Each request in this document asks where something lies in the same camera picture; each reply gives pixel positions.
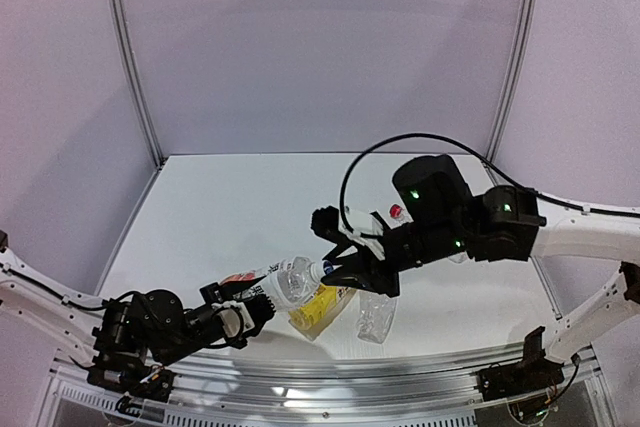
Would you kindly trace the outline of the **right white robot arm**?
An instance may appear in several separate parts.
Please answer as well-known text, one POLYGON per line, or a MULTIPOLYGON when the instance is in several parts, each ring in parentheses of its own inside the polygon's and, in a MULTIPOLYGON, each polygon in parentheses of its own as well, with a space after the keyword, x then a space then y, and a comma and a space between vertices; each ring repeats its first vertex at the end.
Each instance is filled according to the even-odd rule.
POLYGON ((472 194, 449 155, 416 157, 392 176, 409 221, 391 227, 345 205, 316 210, 314 234, 334 244, 323 283, 396 297, 405 270, 466 254, 482 262, 582 257, 619 262, 605 285, 552 327, 531 334, 525 364, 563 364, 639 313, 639 215, 548 197, 510 181, 472 194))

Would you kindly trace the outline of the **fruit tea bottle white label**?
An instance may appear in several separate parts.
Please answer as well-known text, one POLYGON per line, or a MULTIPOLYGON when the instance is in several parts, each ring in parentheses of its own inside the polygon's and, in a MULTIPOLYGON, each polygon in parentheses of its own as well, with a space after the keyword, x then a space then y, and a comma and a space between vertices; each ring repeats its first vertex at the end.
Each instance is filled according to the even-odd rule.
POLYGON ((233 274, 220 283, 254 280, 255 285, 238 302, 264 294, 277 311, 292 311, 314 296, 323 276, 322 260, 296 256, 265 268, 233 274))

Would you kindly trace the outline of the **yellow drink bottle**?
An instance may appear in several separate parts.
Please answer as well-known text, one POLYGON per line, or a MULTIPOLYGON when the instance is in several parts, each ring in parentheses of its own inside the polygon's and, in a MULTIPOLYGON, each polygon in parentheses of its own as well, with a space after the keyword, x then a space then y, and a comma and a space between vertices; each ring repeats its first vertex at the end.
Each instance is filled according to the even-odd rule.
POLYGON ((355 289, 321 285, 302 307, 288 313, 289 324, 314 342, 341 314, 356 293, 355 289))

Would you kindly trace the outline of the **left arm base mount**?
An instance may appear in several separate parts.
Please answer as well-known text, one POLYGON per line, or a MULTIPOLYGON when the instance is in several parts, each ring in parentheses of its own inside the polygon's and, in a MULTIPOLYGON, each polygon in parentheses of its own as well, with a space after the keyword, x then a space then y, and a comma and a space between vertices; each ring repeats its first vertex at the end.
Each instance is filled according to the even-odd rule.
POLYGON ((148 348, 128 334, 97 333, 97 355, 88 368, 89 384, 123 394, 167 403, 176 373, 159 365, 147 365, 148 348))

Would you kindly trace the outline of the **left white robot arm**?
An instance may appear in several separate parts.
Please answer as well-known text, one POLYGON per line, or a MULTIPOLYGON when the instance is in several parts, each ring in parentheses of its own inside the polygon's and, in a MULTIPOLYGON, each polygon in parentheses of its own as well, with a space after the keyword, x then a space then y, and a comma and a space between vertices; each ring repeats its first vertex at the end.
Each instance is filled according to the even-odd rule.
POLYGON ((275 315, 263 294, 241 299, 236 287, 201 288, 186 308, 166 289, 104 299, 76 291, 31 268, 1 235, 1 310, 51 337, 80 365, 124 370, 148 357, 164 366, 200 350, 243 349, 275 315))

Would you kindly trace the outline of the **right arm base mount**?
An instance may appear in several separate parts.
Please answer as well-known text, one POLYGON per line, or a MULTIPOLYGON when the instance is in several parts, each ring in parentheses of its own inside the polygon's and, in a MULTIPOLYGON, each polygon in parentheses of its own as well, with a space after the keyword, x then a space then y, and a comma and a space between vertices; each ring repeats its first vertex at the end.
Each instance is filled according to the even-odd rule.
POLYGON ((564 363, 546 357, 543 348, 545 327, 540 326, 524 338, 519 361, 491 364, 477 373, 478 388, 484 402, 507 399, 510 417, 520 426, 542 426, 558 400, 572 386, 579 372, 581 357, 574 353, 574 371, 564 382, 564 363))

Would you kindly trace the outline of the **blue white bottle cap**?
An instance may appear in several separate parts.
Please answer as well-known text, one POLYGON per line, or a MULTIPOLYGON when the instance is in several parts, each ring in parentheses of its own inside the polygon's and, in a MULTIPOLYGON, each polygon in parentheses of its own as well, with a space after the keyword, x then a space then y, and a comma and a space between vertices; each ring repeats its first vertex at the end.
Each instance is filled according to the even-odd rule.
POLYGON ((322 268, 324 275, 329 275, 335 271, 335 266, 327 260, 323 261, 322 268))

